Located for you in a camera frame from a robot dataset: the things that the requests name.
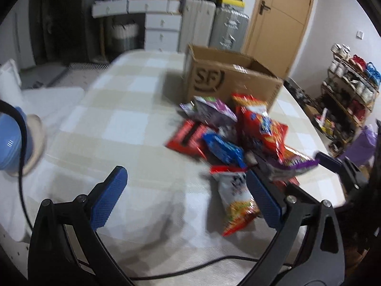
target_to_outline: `gray suitcase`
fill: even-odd
[[[217,8],[209,47],[240,52],[248,24],[246,14]]]
[[[208,46],[216,12],[216,5],[205,0],[185,0],[179,52],[186,52],[188,44]]]

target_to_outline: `screw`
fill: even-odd
[[[286,200],[287,200],[287,202],[289,202],[291,204],[296,203],[296,197],[294,197],[294,196],[287,196]]]
[[[331,206],[332,206],[332,203],[329,202],[328,200],[323,200],[323,205],[324,205],[325,207],[331,207]]]
[[[45,199],[44,201],[42,201],[42,206],[48,206],[50,204],[50,200],[49,199]]]
[[[85,202],[86,199],[87,199],[87,196],[86,196],[85,194],[80,194],[80,195],[76,198],[77,202],[79,202],[79,203],[83,203],[83,202]]]

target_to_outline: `checkered tablecloth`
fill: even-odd
[[[72,201],[117,165],[128,186],[98,233],[128,276],[173,272],[223,255],[259,257],[274,231],[256,219],[223,238],[225,212],[209,165],[164,145],[181,125],[183,54],[135,51],[118,58],[62,123],[29,198]],[[289,126],[286,143],[307,155],[326,153],[286,89],[271,117]],[[344,201],[336,175],[319,167],[298,177],[303,189],[334,205]],[[302,236],[295,244],[294,257]],[[225,261],[201,271],[140,285],[236,285],[252,263]]]

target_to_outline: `open box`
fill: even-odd
[[[184,66],[185,101],[215,97],[229,103],[234,92],[251,94],[273,105],[283,80],[254,58],[231,51],[190,45]]]

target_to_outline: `wire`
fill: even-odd
[[[251,262],[258,262],[259,261],[259,259],[255,259],[255,258],[248,258],[248,257],[241,257],[241,256],[224,256],[224,257],[216,258],[214,260],[206,262],[202,265],[194,266],[192,268],[182,270],[182,271],[178,271],[178,272],[174,272],[174,273],[167,273],[167,274],[154,275],[154,276],[145,276],[145,277],[130,277],[129,279],[131,281],[161,280],[163,278],[170,278],[170,277],[175,277],[175,276],[180,276],[180,275],[188,274],[191,272],[195,272],[195,271],[201,270],[207,266],[211,266],[217,262],[220,262],[222,260],[227,260],[227,259],[238,259],[238,260],[245,260],[245,261],[251,261]],[[86,262],[83,262],[82,260],[78,260],[78,262],[81,265],[87,266],[88,268],[91,269],[91,267]],[[288,263],[284,263],[283,265],[284,266],[291,266],[291,267],[293,266],[292,264],[288,264]]]
[[[28,213],[26,211],[25,201],[24,201],[24,194],[22,192],[22,172],[25,165],[25,157],[26,157],[26,149],[27,149],[27,127],[24,121],[24,118],[22,115],[10,104],[0,100],[0,112],[11,116],[18,124],[21,132],[21,150],[20,150],[20,163],[19,163],[19,196],[20,196],[20,202],[22,207],[22,212],[24,213],[25,219],[28,223],[28,226],[30,230],[33,232],[33,226],[30,222]]]

